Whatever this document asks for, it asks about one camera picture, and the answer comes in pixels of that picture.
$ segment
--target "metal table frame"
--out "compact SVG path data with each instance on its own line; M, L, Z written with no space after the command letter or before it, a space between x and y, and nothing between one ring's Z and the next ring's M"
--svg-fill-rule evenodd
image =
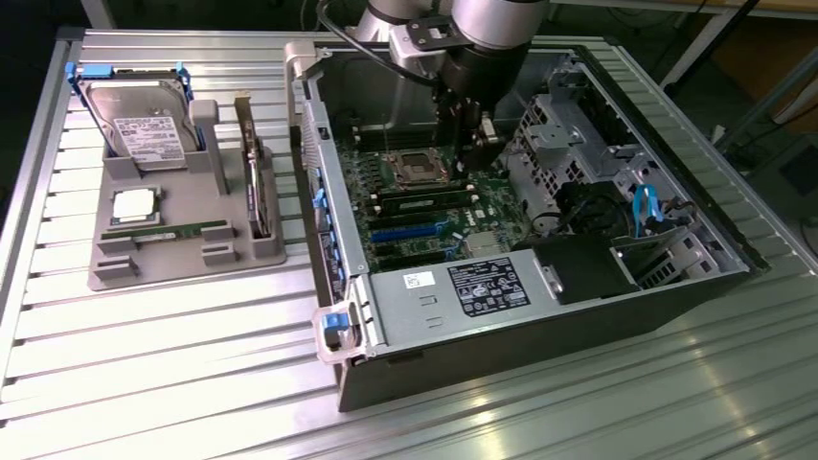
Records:
M15 458L809 458L818 417L818 264L626 51L589 47L773 264L656 333L340 414L315 358L318 302L289 154L283 47L326 34L87 31L58 42L0 240L0 446ZM102 137L67 60L186 62L199 98L249 89L287 205L283 266L86 287Z

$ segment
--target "hard drive label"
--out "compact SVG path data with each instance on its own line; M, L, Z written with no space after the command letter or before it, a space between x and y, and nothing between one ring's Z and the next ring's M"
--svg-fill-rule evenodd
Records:
M185 156L173 117L118 118L117 130L137 163L178 161Z
M530 304L524 283L508 257L449 267L449 276L469 316L517 309Z

